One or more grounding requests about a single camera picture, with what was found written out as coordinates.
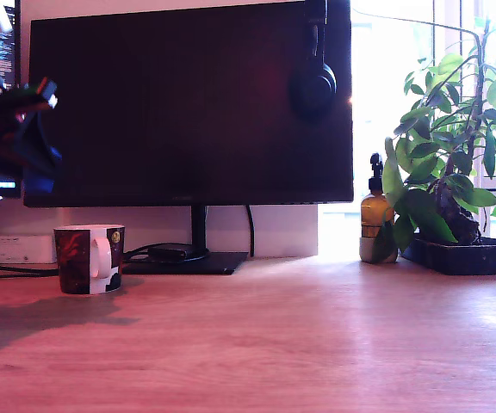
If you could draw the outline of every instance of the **mug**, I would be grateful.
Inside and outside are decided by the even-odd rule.
[[[99,294],[121,285],[124,225],[68,225],[54,229],[60,290]]]

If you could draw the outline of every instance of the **headphones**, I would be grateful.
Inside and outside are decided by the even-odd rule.
[[[336,78],[325,63],[327,0],[305,0],[304,65],[291,77],[292,109],[303,120],[317,120],[327,113],[336,95]]]

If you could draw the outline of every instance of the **computer monitor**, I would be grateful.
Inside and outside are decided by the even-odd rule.
[[[10,88],[20,82],[20,0],[2,0],[13,31],[0,34],[0,73],[5,87]],[[0,174],[0,199],[20,198],[21,182]]]
[[[328,2],[338,86],[311,120],[290,93],[307,60],[305,12],[286,2],[32,21],[29,79],[58,85],[42,123],[63,165],[50,194],[25,181],[25,205],[191,206],[199,222],[200,206],[351,201],[350,5]]]

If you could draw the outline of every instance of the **white power strip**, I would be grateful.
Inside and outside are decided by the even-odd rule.
[[[0,264],[48,264],[56,261],[54,240],[50,235],[0,237]]]

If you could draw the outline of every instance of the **soap dispenser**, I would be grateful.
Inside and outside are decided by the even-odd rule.
[[[384,165],[380,154],[373,153],[370,157],[373,176],[369,179],[370,194],[361,202],[361,238],[359,239],[359,256],[361,261],[372,262],[372,248],[382,227],[383,220],[394,223],[394,209],[388,204],[382,192],[382,171]],[[395,262],[397,250],[381,262]]]

